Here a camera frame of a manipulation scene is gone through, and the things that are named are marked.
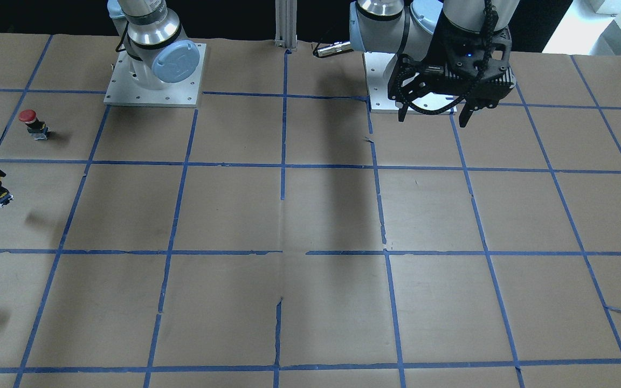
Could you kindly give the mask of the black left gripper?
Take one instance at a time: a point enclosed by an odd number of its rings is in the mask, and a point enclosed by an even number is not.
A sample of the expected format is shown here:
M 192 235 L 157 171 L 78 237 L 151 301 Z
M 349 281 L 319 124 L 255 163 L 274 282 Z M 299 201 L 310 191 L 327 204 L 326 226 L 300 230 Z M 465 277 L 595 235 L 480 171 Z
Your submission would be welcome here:
M 399 122 L 409 109 L 447 111 L 463 102 L 459 128 L 465 128 L 477 110 L 495 108 L 517 86 L 508 52 L 444 51 L 421 60 L 400 53 L 395 59 L 388 98 L 396 103 Z

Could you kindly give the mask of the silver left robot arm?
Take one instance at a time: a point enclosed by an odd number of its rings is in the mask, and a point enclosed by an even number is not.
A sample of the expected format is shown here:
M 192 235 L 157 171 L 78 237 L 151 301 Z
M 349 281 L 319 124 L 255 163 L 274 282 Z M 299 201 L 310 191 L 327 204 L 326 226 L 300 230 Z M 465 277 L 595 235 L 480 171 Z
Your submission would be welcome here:
M 459 125 L 495 108 L 515 88 L 509 22 L 517 1 L 355 1 L 350 44 L 392 54 L 387 98 L 404 121 L 409 110 L 439 115 L 459 103 Z

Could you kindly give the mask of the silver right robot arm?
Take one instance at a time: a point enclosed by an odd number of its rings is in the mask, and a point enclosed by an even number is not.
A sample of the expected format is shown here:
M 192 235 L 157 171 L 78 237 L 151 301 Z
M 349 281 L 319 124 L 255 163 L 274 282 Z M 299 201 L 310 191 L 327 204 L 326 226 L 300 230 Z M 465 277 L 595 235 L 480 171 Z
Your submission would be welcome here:
M 164 1 L 109 1 L 115 37 L 0 34 L 0 155 L 181 162 L 205 45 Z

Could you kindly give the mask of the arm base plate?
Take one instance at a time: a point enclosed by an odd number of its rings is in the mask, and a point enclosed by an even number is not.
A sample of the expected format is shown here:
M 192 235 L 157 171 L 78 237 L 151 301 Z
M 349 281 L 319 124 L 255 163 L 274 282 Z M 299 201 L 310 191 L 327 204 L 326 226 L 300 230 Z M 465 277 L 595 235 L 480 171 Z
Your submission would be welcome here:
M 195 48 L 199 52 L 197 68 L 177 83 L 161 81 L 145 63 L 121 52 L 103 102 L 109 106 L 197 108 L 208 46 L 195 43 Z
M 369 89 L 370 108 L 375 113 L 397 113 L 398 106 L 389 99 L 389 81 L 394 71 L 397 57 L 385 52 L 365 52 L 365 80 Z M 451 95 L 430 93 L 414 103 L 426 110 L 436 110 L 451 103 Z

